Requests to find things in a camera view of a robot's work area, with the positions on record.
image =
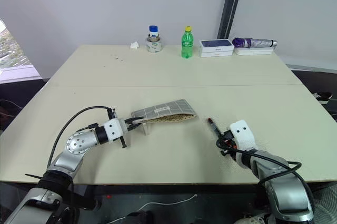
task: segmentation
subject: black pole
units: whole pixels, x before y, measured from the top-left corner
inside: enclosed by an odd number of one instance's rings
[[[228,38],[231,31],[238,1],[239,0],[225,0],[225,4],[223,6],[222,11],[222,17],[220,21],[219,32],[217,34],[218,39]]]

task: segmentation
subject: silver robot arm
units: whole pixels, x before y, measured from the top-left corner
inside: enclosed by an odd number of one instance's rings
[[[28,192],[5,224],[57,223],[60,217],[55,213],[62,202],[66,201],[69,204],[70,198],[74,196],[68,191],[68,187],[81,167],[85,154],[98,144],[117,139],[121,140],[123,148],[126,147],[123,135],[137,125],[128,128],[126,125],[128,120],[118,119],[116,114],[114,116],[115,118],[103,126],[72,134],[63,152],[55,158],[37,186]],[[93,210],[97,207],[95,200],[77,194],[73,200],[77,207],[83,209]]]
[[[313,223],[313,206],[308,197],[310,189],[302,178],[289,173],[268,179],[269,176],[288,170],[289,163],[284,158],[258,150],[253,133],[244,120],[231,124],[230,130],[223,134],[211,119],[209,122],[218,136],[216,145],[223,149],[222,155],[230,155],[242,168],[251,169],[261,182],[265,181],[262,185],[265,187],[271,208],[268,224]],[[273,159],[279,164],[261,157]]]

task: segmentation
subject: green soda bottle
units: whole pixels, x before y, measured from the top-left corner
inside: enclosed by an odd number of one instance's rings
[[[191,31],[192,28],[190,26],[187,26],[185,28],[185,34],[181,38],[181,56],[184,58],[192,57],[193,35]]]

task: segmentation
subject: oven mitt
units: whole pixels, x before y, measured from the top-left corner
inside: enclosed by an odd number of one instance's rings
[[[180,99],[134,111],[131,116],[144,117],[149,123],[179,123],[196,117],[196,113],[185,99]]]

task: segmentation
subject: blue lid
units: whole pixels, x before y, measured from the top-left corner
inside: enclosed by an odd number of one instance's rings
[[[158,32],[158,27],[154,26],[154,25],[151,25],[150,26],[150,32]]]

